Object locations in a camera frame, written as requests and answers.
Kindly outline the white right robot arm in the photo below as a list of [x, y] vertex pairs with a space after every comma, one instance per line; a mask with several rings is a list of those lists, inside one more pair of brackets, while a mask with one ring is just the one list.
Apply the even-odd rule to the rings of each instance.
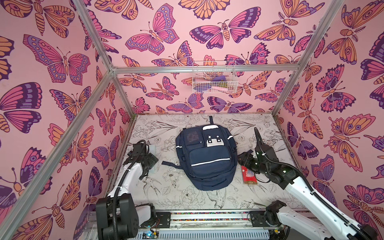
[[272, 147], [265, 144], [258, 129], [254, 129], [257, 144], [252, 151], [239, 155], [239, 164], [255, 175], [265, 175], [299, 200], [317, 219], [315, 222], [276, 200], [266, 206], [264, 214], [249, 214], [252, 223], [294, 229], [310, 240], [376, 240], [378, 232], [368, 224], [360, 224], [345, 215], [312, 187], [296, 167], [279, 162]]

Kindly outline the white eraser box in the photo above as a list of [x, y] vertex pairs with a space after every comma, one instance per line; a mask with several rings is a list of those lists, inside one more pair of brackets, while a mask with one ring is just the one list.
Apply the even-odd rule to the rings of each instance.
[[156, 146], [155, 145], [149, 145], [149, 153], [148, 156], [150, 157], [150, 173], [155, 172], [153, 168], [156, 166], [156, 163], [158, 159], [155, 156], [156, 153]]

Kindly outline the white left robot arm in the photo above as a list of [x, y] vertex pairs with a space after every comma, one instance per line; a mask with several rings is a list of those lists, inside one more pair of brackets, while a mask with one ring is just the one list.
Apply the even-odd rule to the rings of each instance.
[[153, 204], [134, 203], [133, 187], [148, 176], [157, 158], [150, 153], [146, 141], [133, 144], [124, 162], [123, 174], [112, 191], [96, 204], [99, 240], [126, 240], [135, 238], [140, 226], [152, 228], [157, 224]]

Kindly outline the navy blue backpack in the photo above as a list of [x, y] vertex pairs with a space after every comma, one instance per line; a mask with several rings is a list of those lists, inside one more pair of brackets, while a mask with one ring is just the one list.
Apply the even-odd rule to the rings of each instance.
[[214, 123], [184, 128], [176, 137], [179, 164], [162, 165], [183, 170], [200, 191], [216, 191], [229, 186], [238, 164], [237, 145], [230, 131]]

